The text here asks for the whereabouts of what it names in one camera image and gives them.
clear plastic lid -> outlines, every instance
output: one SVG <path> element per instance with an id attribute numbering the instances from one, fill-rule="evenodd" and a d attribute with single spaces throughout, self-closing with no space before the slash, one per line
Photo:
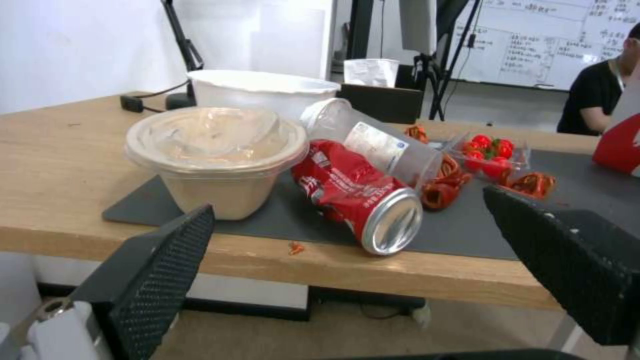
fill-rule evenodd
<path id="1" fill-rule="evenodd" d="M 308 147 L 304 129 L 272 111 L 189 108 L 133 125 L 126 153 L 135 163 L 184 177 L 247 177 L 280 172 Z"/>

food crumb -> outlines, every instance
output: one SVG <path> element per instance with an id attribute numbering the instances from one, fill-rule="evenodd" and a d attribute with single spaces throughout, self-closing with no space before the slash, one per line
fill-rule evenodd
<path id="1" fill-rule="evenodd" d="M 297 255 L 305 250 L 305 247 L 300 245 L 297 241 L 289 242 L 289 255 Z"/>

plastic clamshell container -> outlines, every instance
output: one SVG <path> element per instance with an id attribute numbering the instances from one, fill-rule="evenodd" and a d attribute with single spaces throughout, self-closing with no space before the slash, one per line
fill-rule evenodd
<path id="1" fill-rule="evenodd" d="M 452 158 L 458 161 L 465 170 L 473 173 L 477 177 L 480 177 L 485 180 L 495 181 L 496 179 L 490 179 L 488 176 L 484 174 L 482 171 L 482 167 L 486 164 L 490 164 L 491 160 L 479 160 L 473 159 L 474 162 L 481 164 L 481 169 L 475 172 L 470 171 L 467 168 L 466 162 L 467 160 L 471 160 L 467 155 L 465 155 L 463 151 L 464 144 L 471 141 L 475 135 L 479 133 L 465 133 L 462 135 L 452 137 L 443 147 L 442 151 L 450 155 Z M 517 139 L 517 138 L 505 138 L 513 143 L 513 154 L 511 155 L 509 162 L 511 163 L 511 176 L 517 177 L 519 175 L 523 175 L 527 170 L 530 169 L 530 161 L 531 161 L 531 148 L 529 148 L 529 144 L 525 140 Z"/>
<path id="2" fill-rule="evenodd" d="M 438 175 L 442 153 L 351 107 L 344 99 L 309 106 L 300 122 L 309 138 L 329 139 L 363 155 L 378 170 L 414 189 Z"/>
<path id="3" fill-rule="evenodd" d="M 293 121 L 307 106 L 335 97 L 340 90 L 331 81 L 270 72 L 197 70 L 188 76 L 198 106 L 271 109 Z"/>
<path id="4" fill-rule="evenodd" d="M 188 108 L 133 125 L 127 157 L 158 173 L 184 212 L 204 203 L 216 218 L 239 220 L 267 199 L 278 174 L 300 162 L 307 135 L 272 111 Z"/>

power adapter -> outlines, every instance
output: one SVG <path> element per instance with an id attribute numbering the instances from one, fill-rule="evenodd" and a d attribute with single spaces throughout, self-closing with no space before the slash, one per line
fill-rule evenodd
<path id="1" fill-rule="evenodd" d="M 469 40 L 467 41 L 467 47 L 469 49 L 473 49 L 475 44 L 476 44 L 476 33 L 473 33 L 469 35 Z"/>
<path id="2" fill-rule="evenodd" d="M 129 95 L 120 96 L 120 107 L 134 113 L 141 113 L 145 110 L 142 99 Z"/>

white plastic bowl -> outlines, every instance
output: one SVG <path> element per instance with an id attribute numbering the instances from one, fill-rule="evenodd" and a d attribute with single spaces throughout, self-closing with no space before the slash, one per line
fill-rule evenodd
<path id="1" fill-rule="evenodd" d="M 308 141 L 303 127 L 272 111 L 188 108 L 134 124 L 125 151 L 161 176 L 184 212 L 209 203 L 217 219 L 239 220 L 304 158 Z"/>
<path id="2" fill-rule="evenodd" d="M 264 108 L 281 119 L 298 121 L 305 108 L 335 97 L 340 85 L 301 76 L 241 70 L 198 70 L 188 73 L 198 106 Z"/>

